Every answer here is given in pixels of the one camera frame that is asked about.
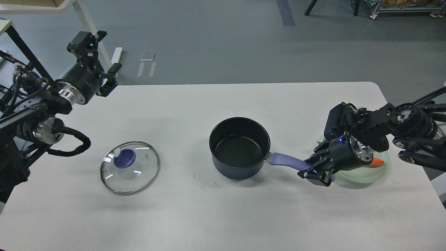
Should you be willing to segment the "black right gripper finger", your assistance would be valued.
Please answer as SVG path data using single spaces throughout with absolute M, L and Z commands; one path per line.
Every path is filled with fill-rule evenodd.
M 304 160 L 303 168 L 331 168 L 330 141 L 323 141 L 314 148 L 314 153 Z
M 305 164 L 298 167 L 298 176 L 310 181 L 314 185 L 329 187 L 332 183 L 332 173 L 324 170 L 316 170 L 313 165 Z

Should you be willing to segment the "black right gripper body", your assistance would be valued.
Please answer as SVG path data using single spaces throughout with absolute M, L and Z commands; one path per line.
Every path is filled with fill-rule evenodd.
M 328 170 L 337 173 L 369 165 L 374 155 L 373 150 L 362 145 L 355 137 L 341 136 L 330 142 L 328 159 L 330 159 Z

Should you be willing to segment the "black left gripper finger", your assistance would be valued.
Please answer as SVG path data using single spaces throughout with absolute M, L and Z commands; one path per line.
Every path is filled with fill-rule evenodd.
M 107 32 L 98 31 L 95 35 L 91 32 L 80 31 L 68 44 L 67 51 L 72 53 L 78 63 L 93 65 L 99 62 L 98 44 L 107 36 Z
M 97 96 L 107 97 L 118 86 L 118 82 L 116 81 L 116 74 L 121 69 L 121 67 L 121 63 L 115 62 L 109 68 L 107 73 L 98 74 L 100 85 L 98 91 L 96 92 Z

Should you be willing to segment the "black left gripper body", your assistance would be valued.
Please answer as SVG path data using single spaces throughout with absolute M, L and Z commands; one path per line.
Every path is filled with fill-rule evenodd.
M 102 84 L 102 65 L 99 60 L 76 62 L 56 80 L 58 94 L 71 105 L 86 105 Z

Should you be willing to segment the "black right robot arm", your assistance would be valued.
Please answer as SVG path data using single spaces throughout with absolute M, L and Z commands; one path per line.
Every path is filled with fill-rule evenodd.
M 325 124 L 325 140 L 298 175 L 328 187 L 335 173 L 370 165 L 375 152 L 387 151 L 387 135 L 393 135 L 392 143 L 401 149 L 401 160 L 445 171 L 445 136 L 438 135 L 438 122 L 445 122 L 445 104 L 433 101 L 443 94 L 445 87 L 414 102 L 387 103 L 374 111 L 345 102 L 336 105 Z

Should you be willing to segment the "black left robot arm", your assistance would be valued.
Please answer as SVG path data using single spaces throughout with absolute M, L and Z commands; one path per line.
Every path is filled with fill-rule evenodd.
M 107 32 L 80 31 L 67 51 L 76 62 L 53 80 L 18 32 L 5 33 L 29 61 L 21 62 L 9 53 L 1 57 L 14 64 L 12 85 L 1 86 L 1 203 L 6 204 L 13 189 L 28 180 L 30 166 L 43 154 L 70 157 L 91 146 L 90 139 L 65 126 L 57 114 L 67 115 L 73 105 L 86 105 L 95 95 L 108 96 L 117 86 L 121 68 L 115 62 L 104 70 L 99 61 L 99 43 Z

